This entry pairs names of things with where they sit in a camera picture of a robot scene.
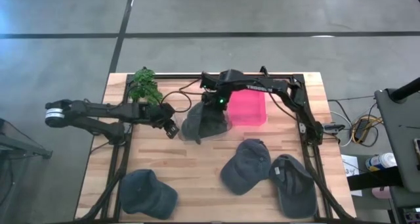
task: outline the pink bin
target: pink bin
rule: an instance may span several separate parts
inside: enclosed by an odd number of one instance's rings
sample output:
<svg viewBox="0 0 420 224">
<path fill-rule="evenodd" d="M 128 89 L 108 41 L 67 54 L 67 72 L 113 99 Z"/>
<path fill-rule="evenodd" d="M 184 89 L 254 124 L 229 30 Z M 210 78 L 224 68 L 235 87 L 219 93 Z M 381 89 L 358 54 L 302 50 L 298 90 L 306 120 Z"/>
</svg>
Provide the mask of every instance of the pink bin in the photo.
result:
<svg viewBox="0 0 420 224">
<path fill-rule="evenodd" d="M 264 93 L 253 90 L 233 92 L 228 103 L 228 116 L 232 125 L 262 125 L 267 120 Z"/>
</svg>

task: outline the white paper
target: white paper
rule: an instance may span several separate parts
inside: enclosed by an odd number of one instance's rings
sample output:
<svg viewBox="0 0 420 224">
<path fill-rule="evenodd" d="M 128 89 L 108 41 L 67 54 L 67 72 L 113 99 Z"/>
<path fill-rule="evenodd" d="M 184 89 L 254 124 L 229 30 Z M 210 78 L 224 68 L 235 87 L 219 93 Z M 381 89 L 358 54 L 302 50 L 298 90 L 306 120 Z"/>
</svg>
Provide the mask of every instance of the white paper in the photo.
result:
<svg viewBox="0 0 420 224">
<path fill-rule="evenodd" d="M 359 175 L 359 169 L 358 169 L 359 165 L 357 164 L 357 157 L 341 155 L 341 158 L 343 159 L 344 169 L 346 171 L 347 177 L 352 176 L 352 175 Z M 362 195 L 361 190 L 350 191 L 350 193 L 354 196 Z"/>
</svg>

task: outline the metal stand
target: metal stand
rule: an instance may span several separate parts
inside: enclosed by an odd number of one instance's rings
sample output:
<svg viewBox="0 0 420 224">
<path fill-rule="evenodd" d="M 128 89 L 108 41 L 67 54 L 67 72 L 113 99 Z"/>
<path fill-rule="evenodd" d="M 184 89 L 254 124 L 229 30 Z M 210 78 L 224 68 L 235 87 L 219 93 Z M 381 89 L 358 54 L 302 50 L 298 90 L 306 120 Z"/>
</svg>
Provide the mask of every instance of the metal stand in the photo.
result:
<svg viewBox="0 0 420 224">
<path fill-rule="evenodd" d="M 0 146 L 9 150 L 21 150 L 31 154 L 40 155 L 43 158 L 50 158 L 52 151 L 41 148 L 35 143 L 25 139 L 25 136 L 6 120 L 0 119 Z"/>
</svg>

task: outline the dark gray cap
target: dark gray cap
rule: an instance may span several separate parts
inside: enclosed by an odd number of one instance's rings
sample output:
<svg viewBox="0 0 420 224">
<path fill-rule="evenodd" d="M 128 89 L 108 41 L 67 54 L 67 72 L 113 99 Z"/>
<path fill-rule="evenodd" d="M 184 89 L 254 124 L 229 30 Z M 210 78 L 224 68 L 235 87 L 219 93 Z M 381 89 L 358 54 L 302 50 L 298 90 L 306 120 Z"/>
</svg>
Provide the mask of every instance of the dark gray cap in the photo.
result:
<svg viewBox="0 0 420 224">
<path fill-rule="evenodd" d="M 245 194 L 259 181 L 268 179 L 270 153 L 259 139 L 244 140 L 220 172 L 222 182 L 234 194 Z"/>
<path fill-rule="evenodd" d="M 188 111 L 179 135 L 183 137 L 181 139 L 193 140 L 197 144 L 201 144 L 201 138 L 218 135 L 228 129 L 229 123 L 223 111 L 199 102 Z"/>
<path fill-rule="evenodd" d="M 168 219 L 178 200 L 177 192 L 158 181 L 150 169 L 138 169 L 127 174 L 121 181 L 119 194 L 124 212 L 140 212 L 158 219 Z"/>
<path fill-rule="evenodd" d="M 283 154 L 274 160 L 270 179 L 278 187 L 280 209 L 286 217 L 306 218 L 316 213 L 314 180 L 292 155 Z"/>
</svg>

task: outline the yellow cable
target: yellow cable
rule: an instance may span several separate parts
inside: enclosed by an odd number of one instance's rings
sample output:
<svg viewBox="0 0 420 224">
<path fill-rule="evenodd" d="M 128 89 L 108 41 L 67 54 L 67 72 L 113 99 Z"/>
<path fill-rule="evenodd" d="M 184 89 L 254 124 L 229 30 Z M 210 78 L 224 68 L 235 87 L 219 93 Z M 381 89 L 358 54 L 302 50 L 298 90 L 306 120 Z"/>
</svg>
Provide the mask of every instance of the yellow cable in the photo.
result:
<svg viewBox="0 0 420 224">
<path fill-rule="evenodd" d="M 369 117 L 369 116 L 362 116 L 361 118 L 359 118 L 358 120 L 357 120 L 357 122 L 355 123 L 355 125 L 357 124 L 357 123 L 360 123 L 360 120 L 362 120 L 362 119 L 367 119 L 367 118 L 369 118 L 369 123 L 366 125 L 366 127 L 365 127 L 365 129 L 363 130 L 363 134 L 362 134 L 362 136 L 356 141 L 356 139 L 354 138 L 354 134 L 355 134 L 355 132 L 356 132 L 356 126 L 354 126 L 354 128 L 353 128 L 353 130 L 352 130 L 352 132 L 351 132 L 351 134 L 352 134 L 352 141 L 354 142 L 354 143 L 360 143 L 361 141 L 361 139 L 366 135 L 366 133 L 367 133 L 367 128 L 369 128 L 373 123 L 375 123 L 375 122 L 379 122 L 379 123 L 382 123 L 382 118 L 372 118 L 372 117 Z"/>
</svg>

